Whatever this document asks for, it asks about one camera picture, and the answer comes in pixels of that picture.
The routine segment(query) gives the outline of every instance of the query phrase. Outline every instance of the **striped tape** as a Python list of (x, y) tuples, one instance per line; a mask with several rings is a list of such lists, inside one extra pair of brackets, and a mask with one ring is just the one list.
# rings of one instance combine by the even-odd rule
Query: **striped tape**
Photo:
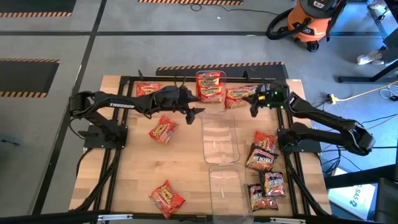
[(219, 4), (230, 6), (242, 6), (242, 1), (219, 1), (219, 0), (138, 0), (146, 3), (180, 3), (180, 4)]
[(40, 92), (17, 92), (17, 91), (0, 91), (0, 97), (30, 97), (45, 98), (47, 93)]
[(60, 63), (58, 59), (37, 59), (37, 58), (0, 58), (0, 61), (7, 62), (55, 62)]
[(182, 70), (182, 69), (199, 69), (199, 68), (228, 68), (228, 67), (245, 67), (245, 66), (266, 66), (266, 65), (284, 65), (284, 62), (258, 62), (258, 63), (230, 63), (219, 65), (188, 65), (188, 66), (172, 66), (159, 67), (157, 70)]
[(68, 17), (71, 12), (0, 12), (0, 17)]

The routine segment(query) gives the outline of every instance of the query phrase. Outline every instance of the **clear plastic container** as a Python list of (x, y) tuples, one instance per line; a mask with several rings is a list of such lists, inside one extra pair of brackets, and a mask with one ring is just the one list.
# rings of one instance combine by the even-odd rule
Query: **clear plastic container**
[(238, 162), (235, 117), (224, 113), (206, 113), (201, 116), (203, 157), (210, 164)]
[(245, 166), (239, 163), (212, 165), (209, 169), (213, 222), (250, 224), (250, 209)]
[(225, 100), (225, 94), (226, 94), (226, 74), (224, 71), (219, 71), (219, 70), (201, 70), (201, 71), (198, 71), (196, 73), (196, 75), (201, 75), (201, 74), (210, 73), (210, 72), (220, 72), (220, 85), (223, 86), (223, 101), (217, 102), (217, 103), (198, 102), (196, 107), (197, 108), (206, 108), (206, 112), (211, 112), (211, 113), (223, 112), (225, 110), (224, 100)]

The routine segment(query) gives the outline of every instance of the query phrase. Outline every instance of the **concrete floor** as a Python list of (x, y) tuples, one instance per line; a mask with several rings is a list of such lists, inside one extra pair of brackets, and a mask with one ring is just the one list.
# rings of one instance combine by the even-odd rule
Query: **concrete floor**
[[(93, 27), (100, 0), (79, 0), (71, 18), (0, 18), (0, 30), (85, 30)], [(280, 13), (294, 3), (289, 0), (247, 0), (244, 8)], [(108, 1), (99, 30), (160, 31), (265, 31), (273, 16), (256, 12), (225, 12), (204, 6), (193, 12), (189, 6), (145, 4), (130, 0)], [(335, 31), (355, 31), (358, 21), (342, 16)], [(377, 31), (370, 19), (357, 31)], [(74, 84), (88, 37), (0, 37), (0, 57), (57, 58), (61, 60), (48, 97), (44, 99), (0, 98), (0, 133), (14, 136), (22, 146), (1, 145), (0, 217), (30, 213), (50, 156), (67, 98)], [(382, 46), (379, 37), (333, 37), (321, 42), (317, 53), (307, 52), (291, 40), (271, 41), (265, 37), (243, 36), (129, 36), (97, 37), (80, 90), (98, 91), (103, 75), (154, 75), (157, 67), (208, 63), (283, 61), (290, 78), (303, 81), (306, 98), (317, 103), (326, 93), (339, 98), (378, 87), (378, 85), (339, 84), (338, 75), (373, 76), (383, 66), (356, 65), (355, 58)], [(367, 121), (396, 113), (393, 103), (378, 92), (338, 105), (327, 105), (331, 113)], [(397, 143), (397, 120), (371, 130), (377, 146)], [(87, 123), (77, 121), (75, 129)], [(44, 213), (65, 212), (75, 184), (75, 167), (82, 141), (67, 132)], [(392, 164), (395, 150), (378, 149), (366, 157), (345, 153), (362, 169)], [(329, 152), (323, 159), (336, 157)], [(342, 159), (341, 167), (356, 171)]]

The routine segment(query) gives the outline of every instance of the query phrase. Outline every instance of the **shoe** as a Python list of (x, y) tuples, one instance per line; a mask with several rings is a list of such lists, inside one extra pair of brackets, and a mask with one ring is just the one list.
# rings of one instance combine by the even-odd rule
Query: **shoe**
[(372, 62), (372, 65), (384, 65), (384, 61), (383, 60), (374, 60)]
[(377, 0), (369, 4), (368, 7), (373, 10), (381, 10), (385, 9), (387, 7), (387, 4), (384, 0)]
[(367, 55), (360, 55), (356, 58), (356, 62), (358, 65), (364, 65), (370, 62), (373, 62), (374, 60), (381, 60), (383, 58), (383, 55), (380, 50), (374, 50)]

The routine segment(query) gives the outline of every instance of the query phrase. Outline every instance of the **wooden table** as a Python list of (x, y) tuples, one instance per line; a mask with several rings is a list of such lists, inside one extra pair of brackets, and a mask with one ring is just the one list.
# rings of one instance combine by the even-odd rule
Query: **wooden table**
[[(116, 94), (118, 91), (120, 76), (104, 76), (101, 91)], [(287, 80), (290, 90), (304, 97), (303, 86), (300, 80)], [(173, 83), (161, 82), (162, 85)], [(137, 82), (134, 82), (133, 96), (136, 92)], [(185, 85), (196, 92), (195, 83)], [(227, 87), (242, 86), (242, 83), (227, 83)], [(103, 108), (99, 111), (102, 115), (111, 118), (113, 109)], [(168, 145), (160, 144), (149, 137), (148, 132), (157, 125), (162, 114), (180, 126), (172, 136)], [(268, 108), (260, 109), (257, 118), (252, 118), (249, 108), (228, 110), (226, 114), (235, 117), (239, 163), (244, 164), (254, 133), (259, 130), (264, 133), (276, 134), (278, 129), (276, 110)], [(308, 119), (300, 119), (300, 122), (311, 126)], [(197, 116), (192, 125), (187, 125), (185, 115), (180, 113), (162, 112), (153, 114), (152, 119), (131, 110), (127, 119), (129, 132), (126, 147), (122, 150), (119, 162), (116, 185), (114, 189), (112, 212), (126, 213), (160, 213), (159, 209), (148, 199), (148, 195), (169, 179), (172, 187), (186, 200), (178, 211), (178, 214), (211, 215), (211, 197), (209, 183), (209, 168), (203, 158), (201, 119)], [(97, 184), (103, 161), (104, 149), (93, 149), (81, 162), (79, 174), (73, 191), (70, 208), (79, 206)], [(328, 201), (323, 174), (318, 158), (312, 153), (300, 154), (305, 183), (316, 201), (327, 212), (331, 212)], [(284, 173), (285, 194), (284, 198), (277, 198), (279, 210), (259, 210), (255, 216), (292, 216), (289, 187), (287, 184), (285, 163), (280, 156), (273, 170)], [(246, 168), (246, 180), (248, 184), (259, 183), (256, 171)], [(303, 213), (300, 191), (295, 186), (298, 209)]]

